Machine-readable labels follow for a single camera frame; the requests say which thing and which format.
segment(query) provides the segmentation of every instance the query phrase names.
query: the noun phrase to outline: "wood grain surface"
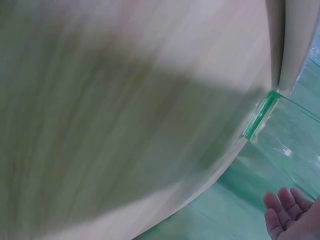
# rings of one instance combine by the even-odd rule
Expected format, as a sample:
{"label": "wood grain surface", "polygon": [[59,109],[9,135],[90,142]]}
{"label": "wood grain surface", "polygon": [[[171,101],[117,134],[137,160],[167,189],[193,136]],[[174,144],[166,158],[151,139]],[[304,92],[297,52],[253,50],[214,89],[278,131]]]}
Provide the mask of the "wood grain surface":
{"label": "wood grain surface", "polygon": [[278,85],[279,0],[0,1],[0,237],[129,240],[209,188]]}
{"label": "wood grain surface", "polygon": [[286,0],[283,61],[278,89],[287,96],[299,80],[319,22],[320,0]]}

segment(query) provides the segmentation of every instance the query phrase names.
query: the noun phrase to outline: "wooden board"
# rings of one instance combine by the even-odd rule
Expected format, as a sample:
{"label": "wooden board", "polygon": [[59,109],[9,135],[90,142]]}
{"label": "wooden board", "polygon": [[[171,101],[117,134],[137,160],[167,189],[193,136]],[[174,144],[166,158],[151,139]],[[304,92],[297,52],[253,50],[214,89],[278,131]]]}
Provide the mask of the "wooden board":
{"label": "wooden board", "polygon": [[320,13],[320,0],[286,0],[283,62],[279,91],[288,95],[305,66]]}
{"label": "wooden board", "polygon": [[1,239],[132,239],[219,178],[278,85],[278,0],[0,4]]}

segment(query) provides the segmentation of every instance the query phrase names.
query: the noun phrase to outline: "finger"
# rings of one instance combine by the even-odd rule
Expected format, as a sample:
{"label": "finger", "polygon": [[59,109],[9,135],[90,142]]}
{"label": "finger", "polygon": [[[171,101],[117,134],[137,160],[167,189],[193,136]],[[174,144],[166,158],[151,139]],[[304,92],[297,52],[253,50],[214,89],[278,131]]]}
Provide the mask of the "finger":
{"label": "finger", "polygon": [[304,211],[296,203],[294,196],[291,194],[288,188],[281,188],[278,192],[278,198],[283,206],[283,209],[288,213],[293,221],[297,221],[304,213]]}
{"label": "finger", "polygon": [[307,212],[311,208],[313,202],[306,199],[306,197],[301,192],[299,192],[295,188],[291,188],[290,192],[291,192],[295,202],[300,206],[302,211]]}
{"label": "finger", "polygon": [[284,230],[287,230],[287,228],[293,224],[291,217],[286,213],[273,192],[265,194],[263,202],[267,209],[273,209],[276,212],[279,222]]}
{"label": "finger", "polygon": [[266,230],[272,240],[277,240],[279,235],[284,231],[280,224],[276,211],[272,208],[268,208],[264,213]]}

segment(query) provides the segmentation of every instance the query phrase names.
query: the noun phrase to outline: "transparent plastic sheet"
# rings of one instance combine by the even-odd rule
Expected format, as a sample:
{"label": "transparent plastic sheet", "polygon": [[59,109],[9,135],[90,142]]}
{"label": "transparent plastic sheet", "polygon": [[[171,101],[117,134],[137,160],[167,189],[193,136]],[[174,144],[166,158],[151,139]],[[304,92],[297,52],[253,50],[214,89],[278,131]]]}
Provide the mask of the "transparent plastic sheet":
{"label": "transparent plastic sheet", "polygon": [[318,32],[295,89],[289,99],[277,101],[253,142],[216,184],[137,239],[270,240],[264,221],[266,192],[296,187],[310,199],[320,195]]}

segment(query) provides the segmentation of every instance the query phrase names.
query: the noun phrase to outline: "green floor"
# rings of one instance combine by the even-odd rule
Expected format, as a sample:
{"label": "green floor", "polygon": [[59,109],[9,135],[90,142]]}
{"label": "green floor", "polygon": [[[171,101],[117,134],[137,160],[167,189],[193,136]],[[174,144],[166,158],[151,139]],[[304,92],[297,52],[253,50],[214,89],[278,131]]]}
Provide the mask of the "green floor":
{"label": "green floor", "polygon": [[[320,116],[320,46],[309,59],[290,99]],[[189,205],[137,240],[270,240],[263,195],[281,187],[320,194],[320,122],[281,100],[255,143],[248,143],[222,177]]]}

